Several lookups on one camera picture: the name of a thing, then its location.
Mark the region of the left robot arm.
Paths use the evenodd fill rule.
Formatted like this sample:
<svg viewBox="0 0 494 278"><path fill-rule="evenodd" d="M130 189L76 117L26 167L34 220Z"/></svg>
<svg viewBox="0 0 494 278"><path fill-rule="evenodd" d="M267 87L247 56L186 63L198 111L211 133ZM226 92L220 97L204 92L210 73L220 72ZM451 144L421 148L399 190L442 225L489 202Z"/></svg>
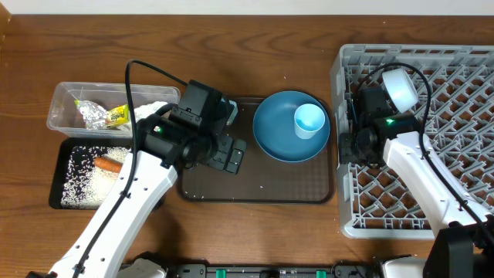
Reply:
<svg viewBox="0 0 494 278"><path fill-rule="evenodd" d="M142 225L184 169L203 164L237 174L244 141L224 129L236 102L192 80L177 104L133 120L133 145L117 180L88 226L48 277L115 277Z"/></svg>

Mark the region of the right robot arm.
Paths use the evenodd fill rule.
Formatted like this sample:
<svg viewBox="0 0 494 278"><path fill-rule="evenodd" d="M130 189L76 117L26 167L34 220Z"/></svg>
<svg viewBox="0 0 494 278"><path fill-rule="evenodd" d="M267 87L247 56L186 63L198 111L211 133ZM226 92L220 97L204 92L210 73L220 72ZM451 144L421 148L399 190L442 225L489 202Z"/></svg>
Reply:
<svg viewBox="0 0 494 278"><path fill-rule="evenodd" d="M435 242L427 259L404 256L380 264L383 277L491 277L493 216L458 183L434 152L424 124L395 115L380 87L360 91L351 105L353 129L339 136L339 160L387 165L405 183Z"/></svg>

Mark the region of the white tissue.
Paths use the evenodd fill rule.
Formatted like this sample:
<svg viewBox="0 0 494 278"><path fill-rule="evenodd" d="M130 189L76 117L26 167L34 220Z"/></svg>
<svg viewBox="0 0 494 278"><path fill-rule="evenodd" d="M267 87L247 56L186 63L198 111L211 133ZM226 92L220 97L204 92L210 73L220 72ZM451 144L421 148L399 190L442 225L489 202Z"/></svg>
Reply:
<svg viewBox="0 0 494 278"><path fill-rule="evenodd" d="M134 109L135 120L138 122L141 119L148 117L151 114L154 114L163 106L167 105L167 102L164 101L155 101L153 103L141 105Z"/></svg>

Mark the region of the light blue cup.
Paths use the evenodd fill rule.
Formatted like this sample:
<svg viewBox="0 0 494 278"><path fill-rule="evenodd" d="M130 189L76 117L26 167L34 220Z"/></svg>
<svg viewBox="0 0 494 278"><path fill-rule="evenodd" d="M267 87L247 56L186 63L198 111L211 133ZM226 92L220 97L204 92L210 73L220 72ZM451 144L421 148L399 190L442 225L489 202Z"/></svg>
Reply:
<svg viewBox="0 0 494 278"><path fill-rule="evenodd" d="M325 124L326 116L316 104L306 103L299 106L294 113L294 129L297 137L307 140L312 138Z"/></svg>

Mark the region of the foil and green wrapper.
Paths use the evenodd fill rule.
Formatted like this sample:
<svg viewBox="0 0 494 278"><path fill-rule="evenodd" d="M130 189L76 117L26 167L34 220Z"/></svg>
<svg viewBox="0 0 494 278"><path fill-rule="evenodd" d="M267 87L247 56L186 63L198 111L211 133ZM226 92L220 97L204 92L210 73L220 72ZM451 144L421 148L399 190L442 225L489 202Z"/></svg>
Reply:
<svg viewBox="0 0 494 278"><path fill-rule="evenodd" d="M110 129L130 120L129 107L124 104L111 110L89 100L75 100L77 110L83 116L86 129L103 130Z"/></svg>

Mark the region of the orange carrot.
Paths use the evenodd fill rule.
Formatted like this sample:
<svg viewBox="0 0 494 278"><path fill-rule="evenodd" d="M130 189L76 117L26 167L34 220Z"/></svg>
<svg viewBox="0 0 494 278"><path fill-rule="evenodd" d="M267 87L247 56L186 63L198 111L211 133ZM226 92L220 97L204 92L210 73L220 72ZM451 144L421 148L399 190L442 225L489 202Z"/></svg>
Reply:
<svg viewBox="0 0 494 278"><path fill-rule="evenodd" d="M105 157L95 158L93 163L98 168L114 173L119 173L122 168L122 164L120 162Z"/></svg>

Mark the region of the light blue bowl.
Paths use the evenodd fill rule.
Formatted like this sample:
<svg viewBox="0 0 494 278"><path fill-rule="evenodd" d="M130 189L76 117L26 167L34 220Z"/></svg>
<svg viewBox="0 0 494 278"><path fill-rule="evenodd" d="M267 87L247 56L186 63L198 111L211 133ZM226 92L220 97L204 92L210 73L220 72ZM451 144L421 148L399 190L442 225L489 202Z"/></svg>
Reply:
<svg viewBox="0 0 494 278"><path fill-rule="evenodd" d="M382 78L391 101L400 113L407 112L418 102L417 90L404 69L383 72Z"/></svg>

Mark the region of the dark blue plate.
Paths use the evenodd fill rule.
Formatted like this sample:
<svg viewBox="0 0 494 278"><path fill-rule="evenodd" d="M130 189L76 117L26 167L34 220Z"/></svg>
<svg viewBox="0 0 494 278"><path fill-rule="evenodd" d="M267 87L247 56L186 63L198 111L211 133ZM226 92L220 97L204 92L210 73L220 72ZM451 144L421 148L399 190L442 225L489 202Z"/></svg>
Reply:
<svg viewBox="0 0 494 278"><path fill-rule="evenodd" d="M296 136L294 113L306 103L316 104L326 116L324 126L310 139ZM327 110L315 97L299 91L282 91L265 98L253 117L253 134L261 149L279 161L296 163L316 157L330 136Z"/></svg>

